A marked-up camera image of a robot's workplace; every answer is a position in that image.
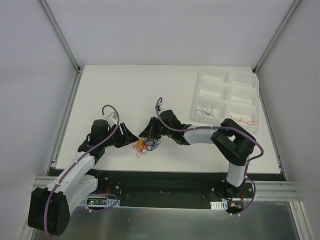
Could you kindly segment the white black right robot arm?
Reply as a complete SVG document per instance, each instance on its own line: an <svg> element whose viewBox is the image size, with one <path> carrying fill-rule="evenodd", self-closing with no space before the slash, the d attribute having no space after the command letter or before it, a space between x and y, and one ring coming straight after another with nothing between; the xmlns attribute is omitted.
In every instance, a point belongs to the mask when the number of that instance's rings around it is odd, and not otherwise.
<svg viewBox="0 0 320 240"><path fill-rule="evenodd" d="M237 197L243 191L246 164L257 144L256 139L239 124L226 118L219 126L195 126L181 123L173 111L165 110L151 117L140 138L171 138L178 145L214 144L229 162L225 192Z"/></svg>

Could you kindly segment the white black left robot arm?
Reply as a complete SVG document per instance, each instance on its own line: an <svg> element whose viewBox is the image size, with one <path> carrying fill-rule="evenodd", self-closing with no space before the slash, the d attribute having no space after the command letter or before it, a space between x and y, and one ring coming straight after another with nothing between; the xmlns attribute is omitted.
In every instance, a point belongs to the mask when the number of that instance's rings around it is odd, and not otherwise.
<svg viewBox="0 0 320 240"><path fill-rule="evenodd" d="M49 236L60 236L81 201L91 193L99 195L105 191L105 181L88 171L106 148L121 148L136 141L138 137L123 122L110 125L107 120L95 120L70 165L46 187L37 187L32 192L27 225Z"/></svg>

